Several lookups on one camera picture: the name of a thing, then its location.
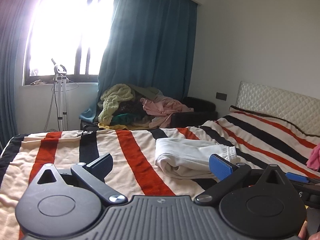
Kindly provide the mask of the white sweatpants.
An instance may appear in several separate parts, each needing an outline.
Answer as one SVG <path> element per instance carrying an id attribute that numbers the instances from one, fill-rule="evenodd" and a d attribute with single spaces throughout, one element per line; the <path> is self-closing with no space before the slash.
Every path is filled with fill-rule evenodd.
<path id="1" fill-rule="evenodd" d="M 156 140 L 155 165 L 175 179 L 217 179 L 209 169 L 209 158 L 217 154 L 236 164 L 240 161 L 234 146 L 182 138 Z"/>

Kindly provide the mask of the pink cloth at edge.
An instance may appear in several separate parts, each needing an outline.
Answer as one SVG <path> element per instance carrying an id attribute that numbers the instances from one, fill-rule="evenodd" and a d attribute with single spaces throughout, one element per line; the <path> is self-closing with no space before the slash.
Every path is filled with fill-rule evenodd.
<path id="1" fill-rule="evenodd" d="M 320 169 L 320 144 L 318 144 L 311 152 L 306 166 L 314 171 L 319 171 Z"/>

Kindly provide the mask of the striped bed blanket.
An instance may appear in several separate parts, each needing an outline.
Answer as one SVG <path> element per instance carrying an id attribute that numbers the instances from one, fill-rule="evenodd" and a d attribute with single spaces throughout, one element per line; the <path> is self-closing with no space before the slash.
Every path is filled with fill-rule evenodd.
<path id="1" fill-rule="evenodd" d="M 211 179 L 175 179 L 165 175 L 155 165 L 159 138 L 233 146 L 240 160 L 252 168 L 275 163 L 284 172 L 319 177 L 318 172 L 306 166 L 311 151 L 319 144 L 319 133 L 304 133 L 283 119 L 234 106 L 224 117 L 200 127 L 20 134 L 1 153 L 1 239 L 22 238 L 15 207 L 46 163 L 64 169 L 109 153 L 114 165 L 105 181 L 127 197 L 139 194 L 194 197 L 213 185 Z"/>

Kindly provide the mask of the green garment in pile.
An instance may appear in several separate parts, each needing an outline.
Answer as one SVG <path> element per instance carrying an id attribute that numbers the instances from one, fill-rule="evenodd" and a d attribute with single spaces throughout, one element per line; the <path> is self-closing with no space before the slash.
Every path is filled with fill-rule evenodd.
<path id="1" fill-rule="evenodd" d="M 112 118 L 110 125 L 129 125 L 140 118 L 139 114 L 124 113 L 116 115 Z"/>

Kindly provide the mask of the white quilted headboard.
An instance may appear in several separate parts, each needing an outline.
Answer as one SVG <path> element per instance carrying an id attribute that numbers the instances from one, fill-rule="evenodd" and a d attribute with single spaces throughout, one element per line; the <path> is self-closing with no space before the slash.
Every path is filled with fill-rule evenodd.
<path id="1" fill-rule="evenodd" d="M 304 133 L 319 135 L 319 99 L 288 90 L 240 82 L 237 107 L 289 121 Z"/>

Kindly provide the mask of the yellow-green knitted blanket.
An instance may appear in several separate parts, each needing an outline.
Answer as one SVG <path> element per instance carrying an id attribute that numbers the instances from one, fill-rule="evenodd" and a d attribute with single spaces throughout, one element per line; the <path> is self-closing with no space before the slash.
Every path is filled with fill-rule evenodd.
<path id="1" fill-rule="evenodd" d="M 101 110 L 98 115 L 98 121 L 103 125 L 109 125 L 120 103 L 134 99 L 135 92 L 133 89 L 123 83 L 116 84 L 105 90 L 98 102 L 98 107 Z"/>

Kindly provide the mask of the pink garment on pile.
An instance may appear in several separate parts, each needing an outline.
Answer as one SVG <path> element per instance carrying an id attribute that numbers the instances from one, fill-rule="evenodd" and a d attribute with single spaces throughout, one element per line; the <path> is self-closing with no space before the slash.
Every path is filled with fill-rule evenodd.
<path id="1" fill-rule="evenodd" d="M 173 114 L 194 111 L 180 101 L 163 95 L 156 96 L 154 100 L 141 98 L 140 102 L 147 115 L 153 117 L 149 123 L 150 128 L 167 128 L 170 126 Z"/>

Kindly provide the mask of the olive green garment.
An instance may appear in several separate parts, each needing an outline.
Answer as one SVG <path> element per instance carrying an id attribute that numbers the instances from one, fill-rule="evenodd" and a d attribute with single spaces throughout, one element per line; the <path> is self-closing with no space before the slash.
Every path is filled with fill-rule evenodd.
<path id="1" fill-rule="evenodd" d="M 157 96 L 163 95 L 163 93 L 155 87 L 143 88 L 143 87 L 138 87 L 138 86 L 132 85 L 132 84 L 127 84 L 127 85 L 135 92 L 141 94 L 143 96 L 143 98 L 146 98 L 149 100 L 155 100 L 155 98 L 157 98 Z"/>

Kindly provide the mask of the white garment steamer stand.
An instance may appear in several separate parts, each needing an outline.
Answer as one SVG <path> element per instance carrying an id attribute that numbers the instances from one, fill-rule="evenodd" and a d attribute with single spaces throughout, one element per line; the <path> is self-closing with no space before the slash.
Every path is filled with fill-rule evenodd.
<path id="1" fill-rule="evenodd" d="M 75 121 L 73 112 L 69 111 L 71 98 L 67 95 L 68 92 L 79 88 L 79 84 L 68 77 L 67 68 L 60 63 L 57 63 L 51 58 L 52 64 L 52 90 L 49 102 L 49 109 L 44 124 L 44 132 L 62 132 L 66 130 L 76 129 L 80 122 Z M 52 117 L 52 112 L 55 110 L 56 128 L 49 128 L 49 122 Z"/>

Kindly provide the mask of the teal right curtain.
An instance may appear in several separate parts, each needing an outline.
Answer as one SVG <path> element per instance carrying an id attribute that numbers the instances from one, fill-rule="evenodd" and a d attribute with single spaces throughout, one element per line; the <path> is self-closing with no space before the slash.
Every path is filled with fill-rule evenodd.
<path id="1" fill-rule="evenodd" d="M 155 87 L 181 100 L 193 67 L 197 4 L 192 0 L 114 0 L 98 95 L 118 83 Z"/>

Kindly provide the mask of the teal curtain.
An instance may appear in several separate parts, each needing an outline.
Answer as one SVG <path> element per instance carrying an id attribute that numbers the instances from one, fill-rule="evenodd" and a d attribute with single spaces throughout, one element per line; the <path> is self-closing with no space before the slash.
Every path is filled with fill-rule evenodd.
<path id="1" fill-rule="evenodd" d="M 22 131 L 25 50 L 37 0 L 1 0 L 1 146 Z"/>
<path id="2" fill-rule="evenodd" d="M 114 0 L 98 95 L 118 83 L 155 87 L 181 100 L 193 67 L 197 4 L 192 0 Z"/>

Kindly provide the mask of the teal left curtain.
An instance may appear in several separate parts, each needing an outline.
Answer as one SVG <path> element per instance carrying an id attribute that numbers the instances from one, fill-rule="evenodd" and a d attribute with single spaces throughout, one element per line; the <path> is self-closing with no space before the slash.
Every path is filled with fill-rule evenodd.
<path id="1" fill-rule="evenodd" d="M 37 0 L 1 0 L 1 146 L 22 131 L 25 50 Z"/>

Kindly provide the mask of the wall switch plate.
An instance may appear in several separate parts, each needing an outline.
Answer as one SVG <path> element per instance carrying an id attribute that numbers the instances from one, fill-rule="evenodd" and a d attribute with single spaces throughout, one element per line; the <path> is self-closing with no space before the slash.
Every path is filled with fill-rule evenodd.
<path id="1" fill-rule="evenodd" d="M 217 92 L 216 93 L 216 99 L 222 100 L 222 101 L 226 101 L 227 100 L 227 94 Z"/>

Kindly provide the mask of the window with dark frame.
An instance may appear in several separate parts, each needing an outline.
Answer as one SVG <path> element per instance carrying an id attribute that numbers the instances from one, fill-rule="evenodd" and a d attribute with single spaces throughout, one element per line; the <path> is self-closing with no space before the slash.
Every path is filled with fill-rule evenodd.
<path id="1" fill-rule="evenodd" d="M 114 0 L 39 0 L 31 17 L 25 85 L 52 83 L 56 72 L 72 82 L 96 83 L 107 47 Z"/>

